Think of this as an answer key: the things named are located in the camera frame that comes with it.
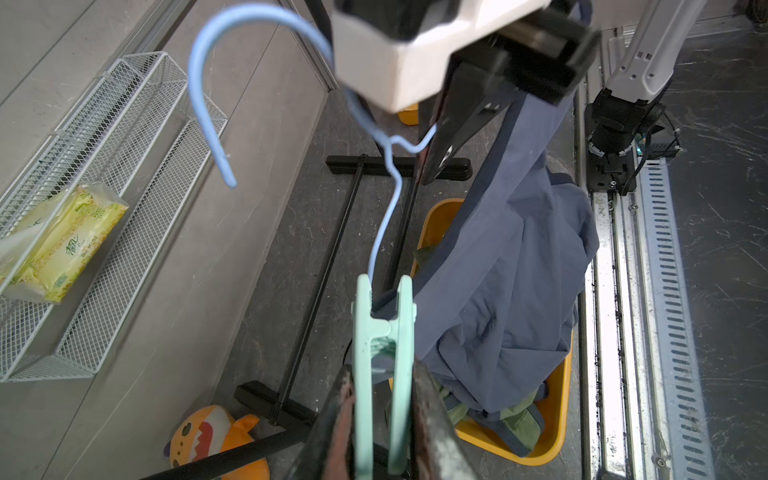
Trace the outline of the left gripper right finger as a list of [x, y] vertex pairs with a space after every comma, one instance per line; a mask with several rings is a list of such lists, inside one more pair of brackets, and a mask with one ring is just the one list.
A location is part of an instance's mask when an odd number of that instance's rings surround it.
[[411, 479], [479, 479], [433, 378], [420, 361], [413, 365], [410, 436]]

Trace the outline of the yellow tissue pack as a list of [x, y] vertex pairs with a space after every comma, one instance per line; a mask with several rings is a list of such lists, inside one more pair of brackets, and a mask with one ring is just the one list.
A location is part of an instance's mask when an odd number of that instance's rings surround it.
[[60, 303], [128, 208], [103, 182], [39, 203], [1, 239], [3, 295]]

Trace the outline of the small yellow bin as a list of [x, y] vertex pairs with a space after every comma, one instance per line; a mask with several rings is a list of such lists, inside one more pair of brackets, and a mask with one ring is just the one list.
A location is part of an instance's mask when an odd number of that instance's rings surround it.
[[405, 126], [417, 126], [419, 124], [419, 106], [412, 104], [397, 113], [399, 121]]

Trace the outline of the light blue wire hanger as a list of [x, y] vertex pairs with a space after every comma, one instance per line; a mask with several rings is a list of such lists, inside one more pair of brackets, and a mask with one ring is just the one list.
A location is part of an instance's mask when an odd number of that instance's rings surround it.
[[279, 25], [226, 32], [209, 53], [204, 82], [228, 118], [221, 143], [237, 184], [210, 170], [158, 283], [193, 295], [249, 294], [260, 278], [311, 284], [348, 182], [327, 169], [312, 141], [323, 109], [331, 111], [332, 153], [374, 155], [372, 138]]

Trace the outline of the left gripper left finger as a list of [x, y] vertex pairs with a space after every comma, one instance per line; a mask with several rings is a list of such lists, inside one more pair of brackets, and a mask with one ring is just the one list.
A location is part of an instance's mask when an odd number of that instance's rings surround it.
[[343, 365], [302, 450], [285, 479], [352, 479], [355, 389], [352, 369]]

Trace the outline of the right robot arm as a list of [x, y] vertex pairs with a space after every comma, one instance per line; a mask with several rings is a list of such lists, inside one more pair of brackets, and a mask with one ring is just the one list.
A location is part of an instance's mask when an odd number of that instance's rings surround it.
[[[597, 53], [598, 33], [568, 17], [570, 1], [556, 1], [452, 54], [444, 89], [419, 106], [438, 125], [423, 158], [421, 179], [438, 178], [472, 136], [516, 93], [556, 104], [572, 92]], [[625, 196], [650, 157], [635, 139], [659, 131], [661, 102], [702, 1], [652, 1], [619, 65], [585, 108], [587, 186]]]

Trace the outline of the metal base rail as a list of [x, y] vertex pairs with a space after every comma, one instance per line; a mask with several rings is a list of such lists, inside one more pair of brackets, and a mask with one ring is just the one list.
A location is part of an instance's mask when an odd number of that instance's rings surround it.
[[715, 475], [667, 163], [635, 189], [597, 184], [588, 106], [620, 64], [630, 27], [603, 33], [574, 105], [577, 181], [599, 239], [580, 300], [582, 459], [588, 479]]

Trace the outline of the green clothespin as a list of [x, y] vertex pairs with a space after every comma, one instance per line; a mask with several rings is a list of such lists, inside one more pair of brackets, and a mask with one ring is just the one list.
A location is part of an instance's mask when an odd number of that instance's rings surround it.
[[376, 379], [387, 377], [392, 380], [388, 473], [399, 475], [407, 466], [417, 316], [412, 278], [408, 275], [400, 279], [396, 303], [396, 314], [392, 319], [373, 317], [370, 279], [366, 274], [358, 277], [352, 306], [352, 374], [356, 395], [354, 467], [358, 479], [374, 477], [373, 385]]

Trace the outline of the navy blue tank top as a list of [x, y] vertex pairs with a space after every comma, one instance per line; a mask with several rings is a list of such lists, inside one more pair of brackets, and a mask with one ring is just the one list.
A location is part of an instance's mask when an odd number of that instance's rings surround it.
[[416, 357], [473, 410], [521, 402], [570, 349], [599, 246], [586, 193], [547, 166], [570, 106], [514, 95], [457, 217], [413, 281]]

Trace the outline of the green tank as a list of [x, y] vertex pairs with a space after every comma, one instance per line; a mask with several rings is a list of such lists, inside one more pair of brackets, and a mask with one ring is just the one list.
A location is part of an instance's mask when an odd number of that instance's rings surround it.
[[516, 456], [527, 457], [544, 431], [545, 421], [535, 402], [547, 398], [549, 389], [546, 383], [542, 383], [520, 403], [495, 413], [473, 410], [461, 403], [447, 388], [437, 385], [437, 389], [454, 426], [471, 419], [495, 433]]

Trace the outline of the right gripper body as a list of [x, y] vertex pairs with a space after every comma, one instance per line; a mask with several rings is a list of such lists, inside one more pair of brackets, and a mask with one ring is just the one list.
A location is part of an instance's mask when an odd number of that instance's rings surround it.
[[572, 93], [594, 62], [591, 5], [549, 5], [451, 55], [446, 97], [479, 98], [511, 87], [550, 104]]

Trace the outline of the orange toy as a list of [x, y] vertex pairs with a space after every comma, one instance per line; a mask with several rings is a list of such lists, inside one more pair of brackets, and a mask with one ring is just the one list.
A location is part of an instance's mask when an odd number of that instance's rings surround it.
[[258, 423], [253, 414], [235, 419], [223, 406], [206, 406], [181, 422], [163, 454], [172, 468], [203, 460], [254, 442]]

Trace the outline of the black clothes rack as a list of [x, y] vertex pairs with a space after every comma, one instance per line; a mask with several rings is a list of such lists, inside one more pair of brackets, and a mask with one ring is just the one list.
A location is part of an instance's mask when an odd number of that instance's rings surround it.
[[309, 156], [266, 257], [209, 399], [235, 419], [259, 418], [251, 431], [274, 478], [289, 468], [322, 408], [352, 335], [350, 306], [367, 265], [375, 221], [388, 197], [381, 156]]

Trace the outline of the large yellow tray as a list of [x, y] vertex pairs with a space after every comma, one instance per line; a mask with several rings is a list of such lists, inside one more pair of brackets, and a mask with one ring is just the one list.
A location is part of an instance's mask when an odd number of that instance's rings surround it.
[[[463, 199], [453, 198], [435, 204], [426, 216], [417, 247], [438, 244], [457, 216], [463, 202]], [[551, 462], [560, 453], [565, 442], [571, 371], [572, 353], [568, 353], [547, 378], [549, 394], [535, 403], [543, 417], [544, 427], [537, 444], [528, 456], [515, 455], [498, 435], [468, 417], [457, 423], [456, 434], [461, 440], [471, 445], [520, 465], [538, 467]]]

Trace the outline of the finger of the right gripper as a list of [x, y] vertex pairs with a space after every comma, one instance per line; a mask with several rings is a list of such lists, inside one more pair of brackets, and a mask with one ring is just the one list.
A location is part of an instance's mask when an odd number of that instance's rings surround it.
[[518, 89], [503, 68], [495, 71], [460, 62], [440, 92], [419, 103], [419, 132], [436, 131], [419, 155], [421, 183], [437, 179], [450, 160], [516, 98]]

